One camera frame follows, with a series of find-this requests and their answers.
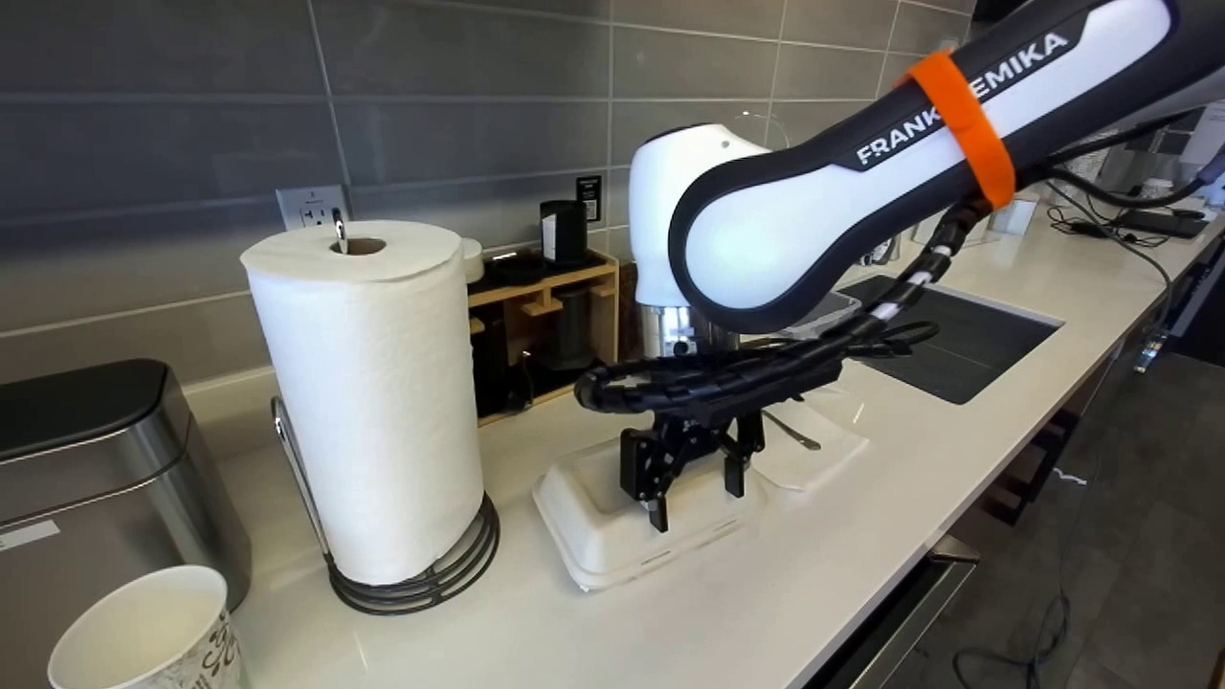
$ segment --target gray tile wall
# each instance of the gray tile wall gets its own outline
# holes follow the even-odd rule
[[[968,32],[971,0],[11,0],[0,382],[115,356],[266,362],[239,252],[273,190],[487,245],[635,145],[721,120],[806,141]]]

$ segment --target sink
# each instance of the sink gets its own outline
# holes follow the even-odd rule
[[[845,288],[844,293],[872,303],[876,293],[883,293],[888,283],[888,274],[872,274],[867,283]],[[1056,324],[1049,321],[1035,321],[941,289],[928,289],[917,307],[900,312],[897,324],[909,321],[933,321],[937,334],[917,345],[910,356],[876,356],[860,362],[954,404],[971,403],[983,386],[993,386],[993,377],[1000,377],[1011,362],[1019,362],[1049,334],[1056,334]]]

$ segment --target paper cup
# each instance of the paper cup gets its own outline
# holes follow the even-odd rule
[[[55,641],[48,678],[57,689],[242,689],[225,576],[170,565],[113,588]]]

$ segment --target white countertop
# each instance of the white countertop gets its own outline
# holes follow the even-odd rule
[[[1151,256],[1179,274],[1219,225]],[[254,592],[239,610],[254,684],[674,689],[808,678],[1112,356],[1163,283],[1118,245],[1035,220],[1022,238],[971,238],[941,288],[1062,329],[968,404],[845,362],[834,386],[808,394],[868,437],[845,470],[808,501],[765,492],[765,509],[738,533],[598,595],[573,588],[530,492],[547,463],[608,444],[633,418],[555,396],[487,425],[503,552],[465,595],[396,618],[361,616],[333,595],[273,433],[257,447],[222,440],[257,547]],[[266,412],[268,371],[190,386],[189,396],[205,428],[266,425],[239,410]]]

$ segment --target metal base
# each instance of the metal base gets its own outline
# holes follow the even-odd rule
[[[498,553],[498,539],[503,539],[498,509],[492,497],[484,497],[484,509],[474,514],[474,521],[467,525],[461,544],[448,553],[441,553],[429,571],[421,571],[419,576],[405,576],[396,584],[365,584],[365,581],[344,576],[339,571],[339,562],[330,557],[330,581],[333,581],[339,595],[355,612],[410,616],[410,612],[434,610],[441,602],[451,602],[467,584],[474,584],[492,571],[492,562]]]

